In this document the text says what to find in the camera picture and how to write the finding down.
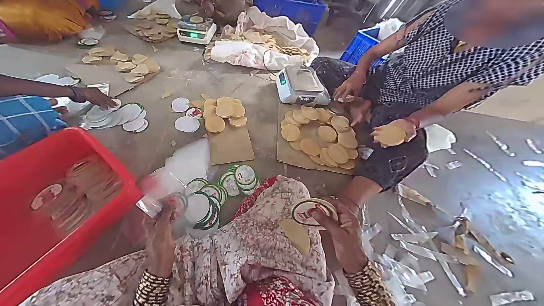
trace weighing scale display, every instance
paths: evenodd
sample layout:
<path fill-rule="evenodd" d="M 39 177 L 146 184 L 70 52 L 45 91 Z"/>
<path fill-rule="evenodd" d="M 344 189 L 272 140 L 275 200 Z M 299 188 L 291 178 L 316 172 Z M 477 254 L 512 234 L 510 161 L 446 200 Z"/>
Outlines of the weighing scale display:
<path fill-rule="evenodd" d="M 206 35 L 203 34 L 203 33 L 189 32 L 189 31 L 184 31 L 184 30 L 180 30 L 179 32 L 180 32 L 180 34 L 182 36 L 187 36 L 187 37 L 191 37 L 191 38 L 203 39 L 204 37 L 206 37 Z"/>
<path fill-rule="evenodd" d="M 287 81 L 285 80 L 285 74 L 282 72 L 280 73 L 280 84 L 285 85 Z"/>

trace bangle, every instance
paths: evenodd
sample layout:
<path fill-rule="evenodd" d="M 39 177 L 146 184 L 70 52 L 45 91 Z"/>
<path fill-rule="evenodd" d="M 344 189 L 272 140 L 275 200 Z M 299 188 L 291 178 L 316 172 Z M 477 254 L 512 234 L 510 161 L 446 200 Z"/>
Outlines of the bangle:
<path fill-rule="evenodd" d="M 79 90 L 78 88 L 74 86 L 68 86 L 72 92 L 73 92 L 73 98 L 70 98 L 72 101 L 76 103 L 85 103 L 87 99 L 85 98 L 85 95 Z"/>
<path fill-rule="evenodd" d="M 403 120 L 406 120 L 408 122 L 410 122 L 411 124 L 414 125 L 414 127 L 416 128 L 416 130 L 419 128 L 419 126 L 421 125 L 421 123 L 419 122 L 419 120 L 415 119 L 415 118 L 410 118 L 410 117 L 404 117 Z"/>

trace red plastic crate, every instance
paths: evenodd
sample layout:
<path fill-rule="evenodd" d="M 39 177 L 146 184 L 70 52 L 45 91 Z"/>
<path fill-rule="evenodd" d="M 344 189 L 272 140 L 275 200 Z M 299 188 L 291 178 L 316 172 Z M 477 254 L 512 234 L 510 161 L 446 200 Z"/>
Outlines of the red plastic crate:
<path fill-rule="evenodd" d="M 123 180 L 120 193 L 69 235 L 31 213 L 32 199 L 75 162 L 98 154 Z M 134 177 L 81 128 L 66 128 L 0 161 L 0 305 L 18 305 L 74 263 L 142 197 Z"/>

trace woman's right hand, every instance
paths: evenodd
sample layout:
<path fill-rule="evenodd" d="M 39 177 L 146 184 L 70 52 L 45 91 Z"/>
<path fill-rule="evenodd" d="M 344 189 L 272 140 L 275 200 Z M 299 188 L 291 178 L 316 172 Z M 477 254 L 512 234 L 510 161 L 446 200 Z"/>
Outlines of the woman's right hand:
<path fill-rule="evenodd" d="M 338 86 L 338 88 L 336 88 L 334 94 L 332 95 L 333 100 L 344 100 L 347 96 L 359 96 L 359 92 L 361 92 L 361 89 L 366 81 L 367 76 L 365 74 L 351 75 L 340 86 Z"/>
<path fill-rule="evenodd" d="M 311 209 L 309 214 L 330 233 L 336 258 L 342 268 L 347 273 L 357 273 L 368 262 L 362 248 L 362 230 L 359 219 L 342 202 L 328 198 L 327 201 L 330 201 L 336 208 L 338 221 L 318 209 Z"/>

